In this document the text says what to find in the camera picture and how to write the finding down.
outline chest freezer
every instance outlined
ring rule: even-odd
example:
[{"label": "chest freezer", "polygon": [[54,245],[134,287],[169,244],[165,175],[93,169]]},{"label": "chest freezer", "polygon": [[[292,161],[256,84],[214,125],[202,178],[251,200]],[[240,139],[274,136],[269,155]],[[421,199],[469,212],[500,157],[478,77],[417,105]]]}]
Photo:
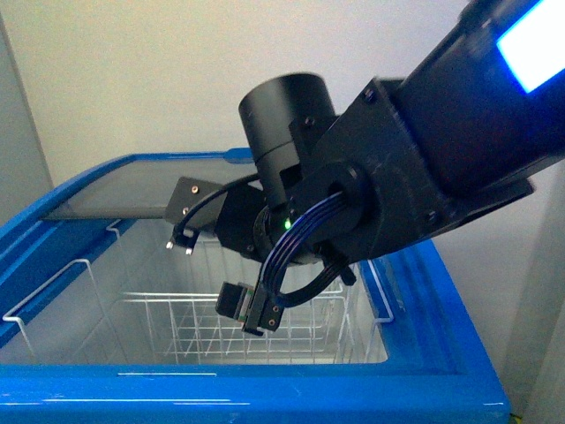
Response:
[{"label": "chest freezer", "polygon": [[[247,149],[128,155],[0,228],[0,421],[504,423],[509,402],[431,241],[355,265],[247,335],[215,312],[259,264],[165,249],[179,177],[254,173]],[[293,267],[285,288],[320,272]]]}]

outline blue light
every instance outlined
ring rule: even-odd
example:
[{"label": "blue light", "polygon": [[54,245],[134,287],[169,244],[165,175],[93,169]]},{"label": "blue light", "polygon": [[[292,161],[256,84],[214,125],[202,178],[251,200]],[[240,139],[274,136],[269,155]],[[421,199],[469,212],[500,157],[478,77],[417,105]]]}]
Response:
[{"label": "blue light", "polygon": [[496,45],[526,93],[565,68],[565,0],[541,0]]}]

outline white wire rack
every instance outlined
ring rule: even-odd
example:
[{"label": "white wire rack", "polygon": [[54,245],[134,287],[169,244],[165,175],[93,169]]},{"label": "white wire rack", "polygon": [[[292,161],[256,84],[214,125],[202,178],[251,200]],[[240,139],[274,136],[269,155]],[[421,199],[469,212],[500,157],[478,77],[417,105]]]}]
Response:
[{"label": "white wire rack", "polygon": [[[353,287],[336,280],[309,303],[286,309],[276,332],[255,337],[218,315],[215,302],[223,281],[254,281],[259,264],[210,238],[201,238],[192,256],[167,251],[170,227],[163,222],[138,221],[123,235],[114,225],[107,230],[117,242],[86,263],[83,275],[52,305],[29,323],[17,316],[84,260],[71,262],[4,316],[19,325],[20,339],[0,350],[0,363],[26,362],[22,345],[40,363],[327,364],[387,358],[380,324],[392,316],[375,318],[357,268]],[[293,267],[283,289],[295,290],[319,272],[320,266]],[[390,314],[381,288],[380,294]]]}]

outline wire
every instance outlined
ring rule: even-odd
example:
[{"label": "wire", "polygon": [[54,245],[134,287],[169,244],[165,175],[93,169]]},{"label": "wire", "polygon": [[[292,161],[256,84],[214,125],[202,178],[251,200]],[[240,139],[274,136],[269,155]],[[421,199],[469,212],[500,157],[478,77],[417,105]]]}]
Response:
[{"label": "wire", "polygon": [[329,204],[337,197],[337,194],[317,203],[308,209],[295,223],[286,231],[281,238],[276,242],[275,247],[271,250],[264,266],[261,268],[260,281],[269,286],[276,271],[282,266],[285,257],[296,252],[304,240],[317,228],[317,222],[328,210],[331,210],[334,203]]},{"label": "wire", "polygon": [[341,208],[342,203],[335,204],[331,198],[320,202],[313,208],[306,211],[292,225],[292,227],[281,237],[271,251],[271,254],[265,260],[265,267],[261,273],[261,280],[266,281],[270,285],[274,281],[275,275],[281,268],[286,268],[294,253],[306,241],[306,239],[315,231],[323,222],[327,221],[330,216],[335,214],[335,208]]},{"label": "wire", "polygon": [[348,266],[347,258],[336,254],[308,285],[292,293],[280,292],[292,257],[316,229],[346,207],[344,194],[335,193],[308,209],[277,241],[260,271],[260,283],[277,305],[295,307],[307,302],[323,292]]},{"label": "wire", "polygon": [[280,290],[287,266],[296,252],[306,242],[308,237],[310,237],[310,235],[331,216],[334,216],[337,212],[343,210],[343,206],[337,205],[333,208],[326,208],[316,216],[312,216],[310,219],[305,221],[305,228],[298,232],[296,237],[291,238],[289,243],[285,246],[281,246],[283,252],[279,255],[278,261],[273,261],[274,264],[270,274],[266,273],[266,279],[269,281],[269,286],[272,292],[278,292],[278,290]]},{"label": "wire", "polygon": [[186,225],[196,215],[196,213],[202,208],[204,208],[209,202],[213,201],[214,199],[217,199],[222,194],[227,193],[232,188],[252,183],[253,181],[257,181],[258,179],[259,179],[259,174],[257,173],[248,175],[246,177],[241,177],[229,182],[226,185],[223,185],[215,192],[211,192],[210,194],[204,196],[198,203],[196,203],[194,206],[188,209],[188,212],[186,212],[186,215],[183,216],[183,219],[174,226],[171,241],[175,242],[181,236],[184,236]]}]

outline robotic arm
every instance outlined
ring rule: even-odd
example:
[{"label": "robotic arm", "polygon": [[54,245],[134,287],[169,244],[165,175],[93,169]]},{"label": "robotic arm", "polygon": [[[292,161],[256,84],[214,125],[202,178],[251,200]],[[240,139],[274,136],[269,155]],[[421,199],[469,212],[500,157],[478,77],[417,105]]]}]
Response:
[{"label": "robotic arm", "polygon": [[[258,175],[199,182],[198,199],[181,178],[169,247],[190,253],[208,228],[260,261],[256,286],[224,284],[216,310],[261,335],[337,276],[354,284],[349,264],[532,193],[527,178],[565,154],[564,19],[562,0],[475,0],[407,79],[371,80],[341,116],[316,75],[254,88],[239,114]],[[310,284],[281,293],[289,265],[320,260]]]}]

